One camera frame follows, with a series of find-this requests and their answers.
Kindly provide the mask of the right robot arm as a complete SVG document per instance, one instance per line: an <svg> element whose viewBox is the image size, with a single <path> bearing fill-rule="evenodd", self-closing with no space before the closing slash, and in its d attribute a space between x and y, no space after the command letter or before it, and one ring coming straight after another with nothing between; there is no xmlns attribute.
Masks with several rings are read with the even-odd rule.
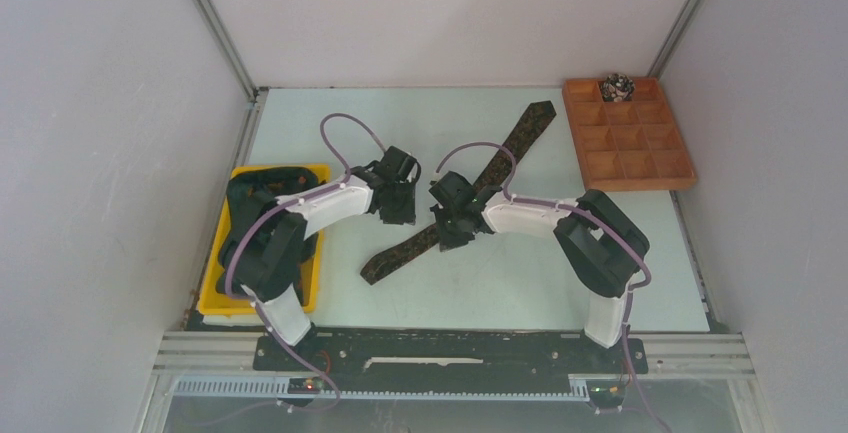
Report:
<svg viewBox="0 0 848 433"><path fill-rule="evenodd" d="M465 246L480 234L556 241L589 290L583 361L606 371L620 360L633 277L644 269L650 242L606 193L590 189L576 199L553 200L506 193L500 186L477 191L456 172L432 182L429 193L436 200L431 211L442 251Z"/></svg>

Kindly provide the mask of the dark key-patterned tie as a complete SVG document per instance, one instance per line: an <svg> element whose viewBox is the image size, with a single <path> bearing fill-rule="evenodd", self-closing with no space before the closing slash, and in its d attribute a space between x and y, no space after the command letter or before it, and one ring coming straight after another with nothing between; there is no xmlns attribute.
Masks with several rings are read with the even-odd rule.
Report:
<svg viewBox="0 0 848 433"><path fill-rule="evenodd" d="M519 162L555 117L556 110L551 101L530 103L502 146ZM478 175L473 186L479 191L486 186L500 185L507 179L510 171L511 162L508 156L498 151ZM437 228L436 224L432 223L407 240L375 254L365 263L359 275L369 285L374 285L437 244Z"/></svg>

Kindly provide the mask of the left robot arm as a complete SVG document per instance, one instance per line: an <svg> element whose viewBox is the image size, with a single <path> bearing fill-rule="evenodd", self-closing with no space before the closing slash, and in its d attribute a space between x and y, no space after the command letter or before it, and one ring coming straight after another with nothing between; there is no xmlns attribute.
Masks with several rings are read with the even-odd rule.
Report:
<svg viewBox="0 0 848 433"><path fill-rule="evenodd" d="M250 301L265 328L280 341L278 357L304 369L316 356L313 324L296 285L312 237L342 220L373 214L389 225L416 220L415 190L421 165L388 147L382 157L347 168L338 179L296 194L274 196L267 188L246 195L239 223L221 249L223 291Z"/></svg>

